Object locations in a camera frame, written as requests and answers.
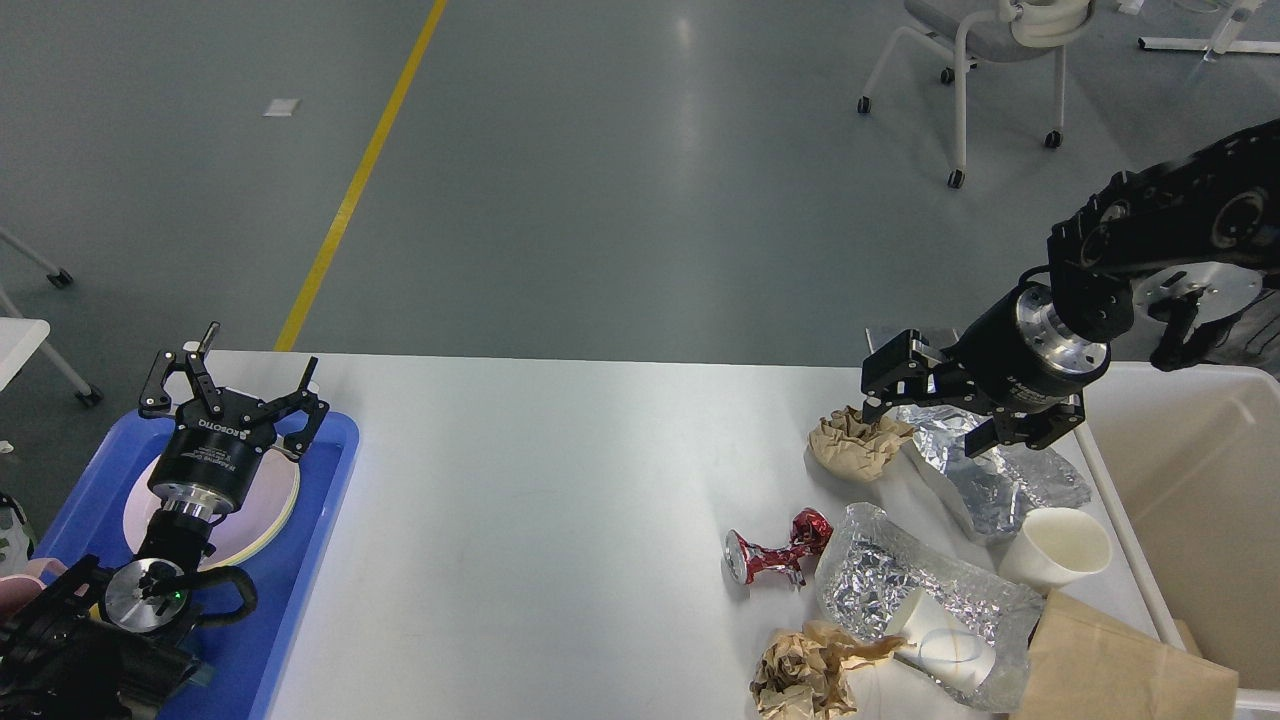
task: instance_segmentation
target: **white plate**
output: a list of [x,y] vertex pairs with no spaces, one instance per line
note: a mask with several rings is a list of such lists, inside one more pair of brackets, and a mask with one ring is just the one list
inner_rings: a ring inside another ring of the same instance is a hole
[[[160,498],[147,487],[157,455],[129,491],[124,502],[124,542],[137,552],[147,534],[151,515],[160,509]],[[201,568],[238,565],[262,550],[280,532],[284,521],[293,512],[298,498],[301,474],[298,464],[292,462],[279,450],[271,448],[262,456],[262,464],[253,475],[253,484],[239,512],[232,512],[214,527],[209,542],[216,547],[214,553],[200,562]]]

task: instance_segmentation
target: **yellow floor line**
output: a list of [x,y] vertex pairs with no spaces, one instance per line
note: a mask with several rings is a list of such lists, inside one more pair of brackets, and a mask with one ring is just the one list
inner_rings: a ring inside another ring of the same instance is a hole
[[401,77],[396,82],[396,90],[392,91],[387,106],[383,108],[383,117],[378,120],[378,128],[374,129],[374,137],[369,140],[369,146],[365,147],[365,155],[360,159],[360,167],[356,168],[351,184],[347,186],[347,195],[343,196],[342,205],[338,206],[338,214],[333,217],[333,223],[329,224],[329,232],[324,236],[320,251],[316,252],[316,259],[311,263],[311,270],[302,281],[302,290],[298,291],[298,297],[293,301],[293,309],[289,310],[289,316],[285,318],[284,327],[280,328],[280,336],[275,338],[275,350],[278,351],[293,350],[293,343],[298,340],[302,324],[307,320],[307,313],[311,311],[311,304],[315,302],[316,293],[320,292],[324,275],[329,272],[342,236],[347,232],[351,214],[356,211],[360,196],[365,192],[369,176],[374,172],[374,165],[378,164],[383,143],[387,142],[387,136],[392,132],[392,126],[396,124],[396,115],[399,114],[408,86],[413,82],[413,74],[417,73],[417,65],[422,61],[422,54],[426,53],[426,46],[431,42],[431,35],[435,33],[435,26],[439,24],[440,13],[444,12],[447,4],[448,0],[435,0],[431,13],[426,17],[426,23],[422,24],[422,32],[417,35],[413,51],[404,61],[404,69],[401,70]]

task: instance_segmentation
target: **white container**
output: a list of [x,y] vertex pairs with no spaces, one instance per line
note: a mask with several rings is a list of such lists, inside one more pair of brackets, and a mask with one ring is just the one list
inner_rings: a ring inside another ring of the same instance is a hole
[[1083,510],[1037,507],[1000,561],[1001,578],[1024,583],[1041,594],[1101,573],[1111,564],[1111,539]]
[[924,588],[906,596],[884,634],[906,641],[895,653],[899,659],[963,693],[978,689],[996,666],[996,648],[973,634]]
[[1238,707],[1280,711],[1280,383],[1115,363],[1084,400],[1156,592],[1240,673]]

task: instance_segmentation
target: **white paper scrap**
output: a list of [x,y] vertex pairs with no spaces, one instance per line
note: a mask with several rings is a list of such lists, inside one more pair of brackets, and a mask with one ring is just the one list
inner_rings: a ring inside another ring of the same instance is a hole
[[298,102],[302,100],[298,97],[276,97],[266,106],[266,111],[262,113],[264,118],[292,118],[293,110],[298,108]]

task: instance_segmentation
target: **chair leg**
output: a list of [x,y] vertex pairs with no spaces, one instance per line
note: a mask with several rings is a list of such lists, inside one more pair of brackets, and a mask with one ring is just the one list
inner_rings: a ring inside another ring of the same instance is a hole
[[49,282],[54,283],[54,287],[63,288],[72,284],[72,277],[67,273],[67,270],[50,263],[44,255],[32,250],[29,245],[10,234],[9,231],[0,228],[0,241],[12,245],[14,250],[22,252],[29,258],[32,263],[44,268],[47,273],[45,277],[49,278]]
[[965,138],[968,136],[968,108],[965,92],[969,85],[969,58],[965,51],[965,32],[968,28],[961,28],[961,32],[956,33],[956,47],[955,47],[955,91],[956,91],[956,146],[955,146],[955,168],[947,177],[947,187],[954,190],[960,190],[964,184],[964,170],[968,161]]
[[[3,307],[5,314],[10,318],[23,316],[22,311],[13,304],[13,300],[9,299],[9,293],[4,291],[3,286],[0,286],[0,307]],[[102,391],[84,382],[84,378],[82,378],[79,373],[72,368],[70,363],[68,363],[60,352],[54,350],[52,345],[49,345],[49,341],[40,343],[40,351],[44,352],[45,356],[49,357],[49,361],[54,364],[54,368],[58,368],[58,372],[72,383],[72,387],[76,388],[76,397],[79,398],[86,407],[92,407],[101,402]]]
[[879,58],[876,59],[876,67],[872,68],[872,74],[867,78],[867,85],[863,86],[863,95],[858,99],[858,111],[865,115],[872,110],[872,92],[876,90],[876,83],[879,82],[881,73],[888,65],[888,58],[893,54],[893,46],[897,45],[897,38],[902,37],[905,33],[918,32],[915,28],[902,26],[893,31],[893,35],[888,36],[888,42],[884,44],[884,50],[881,50]]
[[1044,147],[1062,146],[1062,127],[1066,124],[1066,46],[1053,51],[1053,129],[1044,136]]

